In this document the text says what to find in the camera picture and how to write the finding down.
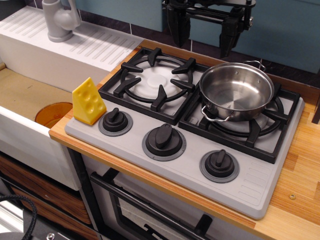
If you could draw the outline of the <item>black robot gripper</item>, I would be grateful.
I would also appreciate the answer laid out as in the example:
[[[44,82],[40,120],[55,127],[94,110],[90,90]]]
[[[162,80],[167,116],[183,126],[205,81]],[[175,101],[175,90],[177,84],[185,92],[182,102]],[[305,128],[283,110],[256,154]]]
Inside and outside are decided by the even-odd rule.
[[[191,18],[220,24],[220,58],[230,55],[243,30],[249,30],[253,24],[253,0],[164,0],[161,4],[178,47],[190,37]]]

